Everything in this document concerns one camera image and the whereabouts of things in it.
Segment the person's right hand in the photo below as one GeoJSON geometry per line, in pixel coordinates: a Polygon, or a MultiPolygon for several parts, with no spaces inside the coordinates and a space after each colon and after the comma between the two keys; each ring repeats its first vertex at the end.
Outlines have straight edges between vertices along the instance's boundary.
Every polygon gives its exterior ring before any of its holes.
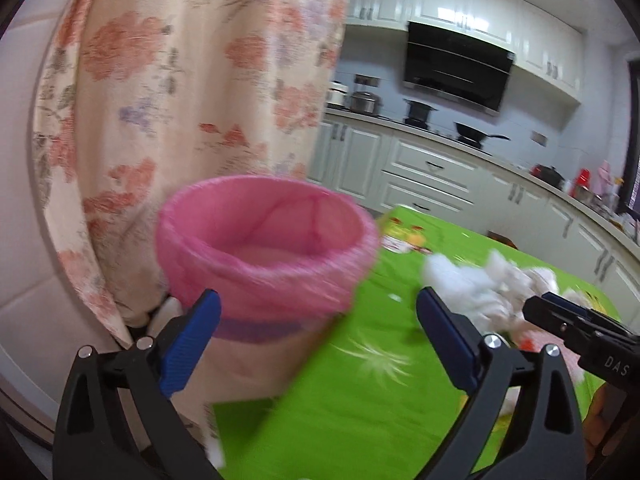
{"type": "Polygon", "coordinates": [[[582,423],[590,479],[639,477],[639,393],[598,388],[582,423]]]}

